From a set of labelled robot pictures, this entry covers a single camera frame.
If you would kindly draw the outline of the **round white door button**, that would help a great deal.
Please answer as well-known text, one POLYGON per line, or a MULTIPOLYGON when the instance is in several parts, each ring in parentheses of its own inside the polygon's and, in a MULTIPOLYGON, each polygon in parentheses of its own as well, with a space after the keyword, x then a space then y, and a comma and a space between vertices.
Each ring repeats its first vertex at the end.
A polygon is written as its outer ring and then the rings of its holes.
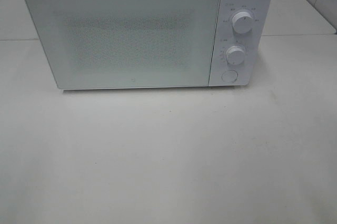
POLYGON ((237 78, 238 78, 238 73, 235 70, 227 70, 221 76, 221 79, 223 82, 230 83, 230 84, 233 84, 234 82, 236 82, 237 78))

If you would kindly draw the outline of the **white upper power knob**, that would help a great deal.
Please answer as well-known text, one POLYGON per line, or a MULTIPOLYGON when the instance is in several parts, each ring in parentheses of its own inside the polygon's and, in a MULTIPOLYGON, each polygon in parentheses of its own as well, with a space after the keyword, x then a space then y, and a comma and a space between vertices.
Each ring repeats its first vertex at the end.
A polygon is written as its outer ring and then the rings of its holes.
POLYGON ((245 34, 252 29, 254 16, 248 10, 240 10, 231 18, 231 24, 234 31, 238 34, 245 34))

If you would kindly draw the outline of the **white timer knob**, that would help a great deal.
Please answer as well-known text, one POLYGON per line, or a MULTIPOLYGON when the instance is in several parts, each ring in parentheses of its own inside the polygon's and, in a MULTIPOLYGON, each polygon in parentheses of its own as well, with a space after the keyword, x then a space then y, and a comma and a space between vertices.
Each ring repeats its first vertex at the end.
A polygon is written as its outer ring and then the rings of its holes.
POLYGON ((231 65, 239 65, 245 60, 246 50, 240 45, 233 45, 226 50, 227 62, 231 65))

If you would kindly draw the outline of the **white microwave door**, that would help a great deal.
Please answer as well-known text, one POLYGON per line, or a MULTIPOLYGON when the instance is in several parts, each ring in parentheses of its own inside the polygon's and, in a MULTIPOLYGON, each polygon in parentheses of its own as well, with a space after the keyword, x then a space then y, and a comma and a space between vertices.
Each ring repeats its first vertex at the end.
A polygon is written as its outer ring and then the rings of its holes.
POLYGON ((62 90, 206 86, 219 0, 25 0, 62 90))

